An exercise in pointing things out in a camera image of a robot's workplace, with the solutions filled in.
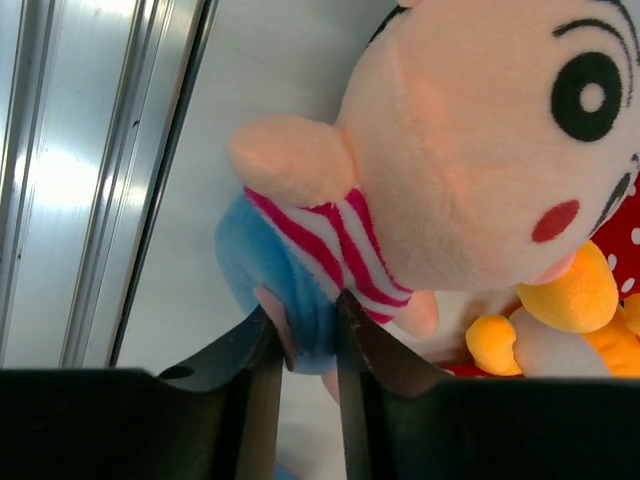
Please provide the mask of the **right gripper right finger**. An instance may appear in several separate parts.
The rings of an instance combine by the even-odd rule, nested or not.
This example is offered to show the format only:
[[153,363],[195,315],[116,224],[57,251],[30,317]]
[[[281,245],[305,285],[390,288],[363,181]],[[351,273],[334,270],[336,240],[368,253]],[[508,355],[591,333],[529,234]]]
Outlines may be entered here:
[[445,372],[376,324],[349,292],[337,309],[337,366],[350,479],[444,479],[452,474]]

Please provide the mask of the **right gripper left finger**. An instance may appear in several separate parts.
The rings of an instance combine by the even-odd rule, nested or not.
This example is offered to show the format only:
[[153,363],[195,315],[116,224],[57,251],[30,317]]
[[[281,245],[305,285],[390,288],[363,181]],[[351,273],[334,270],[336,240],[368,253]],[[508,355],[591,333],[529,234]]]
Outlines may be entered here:
[[158,379],[185,405],[181,479],[271,479],[284,353],[275,325],[258,307]]

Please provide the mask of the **boy plush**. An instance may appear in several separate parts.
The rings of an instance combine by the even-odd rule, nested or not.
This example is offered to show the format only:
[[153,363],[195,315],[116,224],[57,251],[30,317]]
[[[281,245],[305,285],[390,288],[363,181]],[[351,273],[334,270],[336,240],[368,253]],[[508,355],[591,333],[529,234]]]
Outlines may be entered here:
[[402,1],[332,123],[269,116],[227,151],[243,190],[216,228],[245,312],[338,394],[336,304],[417,338],[440,291],[539,286],[629,199],[639,37],[621,1]]

